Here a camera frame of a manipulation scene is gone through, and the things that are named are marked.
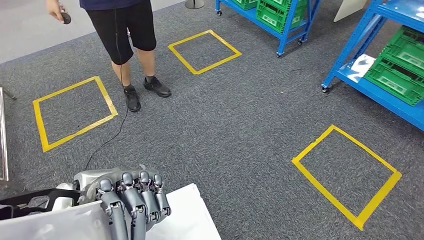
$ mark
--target metal pole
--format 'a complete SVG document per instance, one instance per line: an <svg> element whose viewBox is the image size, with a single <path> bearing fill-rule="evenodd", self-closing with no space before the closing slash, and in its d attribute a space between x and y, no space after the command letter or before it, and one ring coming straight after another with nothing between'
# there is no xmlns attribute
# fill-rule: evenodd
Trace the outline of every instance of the metal pole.
<svg viewBox="0 0 424 240"><path fill-rule="evenodd" d="M8 149L6 143L6 123L5 123L5 102L3 100L3 87L0 86L0 141L1 141L1 161L2 180L9 181Z"/></svg>

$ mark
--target blue metal shelf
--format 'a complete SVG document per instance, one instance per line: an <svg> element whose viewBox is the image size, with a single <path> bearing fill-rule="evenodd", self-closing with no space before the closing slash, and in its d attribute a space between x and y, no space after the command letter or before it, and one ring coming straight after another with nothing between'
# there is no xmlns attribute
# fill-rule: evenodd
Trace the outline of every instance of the blue metal shelf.
<svg viewBox="0 0 424 240"><path fill-rule="evenodd" d="M379 4L375 13L424 32L423 0L390 0L387 3Z"/></svg>
<svg viewBox="0 0 424 240"><path fill-rule="evenodd" d="M299 40L299 45L306 42L308 39L309 31L311 30L311 25L313 20L315 19L315 15L317 12L317 9L320 5L321 0L315 0L314 6L311 8L311 0L308 1L307 6L307 20L302 19L299 26L291 28L287 30L288 27L290 27L293 17L295 15L296 5L298 4L298 0L292 0L290 10L288 11L287 20L284 26L284 30L282 33L275 31L274 29L270 28L269 26L265 25L258 19L256 19L256 7L249 9L249 10L243 10L240 8L236 3L234 3L232 0L216 0L216 8L215 11L220 13L221 12L221 3L224 3L232 10L236 11L238 14L244 16L254 24L258 25L263 30L267 31L268 33L272 34L274 37L278 38L280 40L278 48L277 48L277 56L280 57L282 54L284 54L284 47L287 43L290 43L294 40ZM289 36L291 33L294 33L298 30L302 29L296 34L293 34L292 36Z"/></svg>
<svg viewBox="0 0 424 240"><path fill-rule="evenodd" d="M402 25L424 32L424 1L389 0L387 3L382 4L382 0L372 0L321 84L322 91L328 91L334 77L339 78L424 131L424 101L415 106L410 106L363 78L375 61L373 57L364 54L364 52L386 19L392 19ZM353 54L354 57L347 59L354 49L356 49Z"/></svg>
<svg viewBox="0 0 424 240"><path fill-rule="evenodd" d="M410 106L363 78L374 60L373 57L363 54L354 64L345 64L342 66L335 73L335 76L413 125L424 126L424 101L421 101L415 106Z"/></svg>

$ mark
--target person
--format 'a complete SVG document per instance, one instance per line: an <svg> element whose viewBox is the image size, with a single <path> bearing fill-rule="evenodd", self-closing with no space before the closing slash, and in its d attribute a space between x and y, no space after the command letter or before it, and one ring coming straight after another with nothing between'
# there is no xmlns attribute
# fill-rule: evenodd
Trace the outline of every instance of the person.
<svg viewBox="0 0 424 240"><path fill-rule="evenodd" d="M130 81L129 60L134 52L128 30L145 74L144 87L160 97L169 97L171 90L155 76L156 36L150 0L79 0L79 4L87 12L110 56L113 71L123 85L128 109L138 112L141 108L139 96ZM50 15L64 23L61 13L67 10L59 0L45 0L45 6Z"/></svg>

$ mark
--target robotic hand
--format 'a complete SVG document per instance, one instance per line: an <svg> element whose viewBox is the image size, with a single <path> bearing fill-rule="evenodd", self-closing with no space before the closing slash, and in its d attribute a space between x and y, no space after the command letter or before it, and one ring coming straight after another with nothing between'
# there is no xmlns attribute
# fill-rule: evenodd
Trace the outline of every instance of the robotic hand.
<svg viewBox="0 0 424 240"><path fill-rule="evenodd" d="M171 214L164 181L156 171L88 170L75 175L74 184L82 191L79 204L102 201L112 240L128 240L125 209L131 217L131 240L145 240L146 232Z"/></svg>

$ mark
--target green plastic crate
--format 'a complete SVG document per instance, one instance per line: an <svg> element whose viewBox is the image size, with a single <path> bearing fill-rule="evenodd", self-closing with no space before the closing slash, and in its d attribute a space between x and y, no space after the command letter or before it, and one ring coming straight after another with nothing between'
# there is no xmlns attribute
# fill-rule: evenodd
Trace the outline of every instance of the green plastic crate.
<svg viewBox="0 0 424 240"><path fill-rule="evenodd" d="M295 28L301 24L305 15L305 9L303 6L296 9L290 28ZM287 13L288 11L283 11L265 0L259 0L257 2L256 18L278 33L283 32Z"/></svg>
<svg viewBox="0 0 424 240"><path fill-rule="evenodd" d="M278 9L282 11L288 11L290 9L290 5L292 4L292 0L264 0L265 2L268 2L274 7L277 7ZM298 0L296 8L305 7L308 5L308 0Z"/></svg>
<svg viewBox="0 0 424 240"><path fill-rule="evenodd" d="M424 78L382 56L375 60L364 78L411 106L424 99Z"/></svg>
<svg viewBox="0 0 424 240"><path fill-rule="evenodd" d="M424 34L409 27L401 27L381 52L391 61L415 74L424 76Z"/></svg>
<svg viewBox="0 0 424 240"><path fill-rule="evenodd" d="M243 10L256 8L256 5L258 4L258 0L232 0L232 1L235 2Z"/></svg>

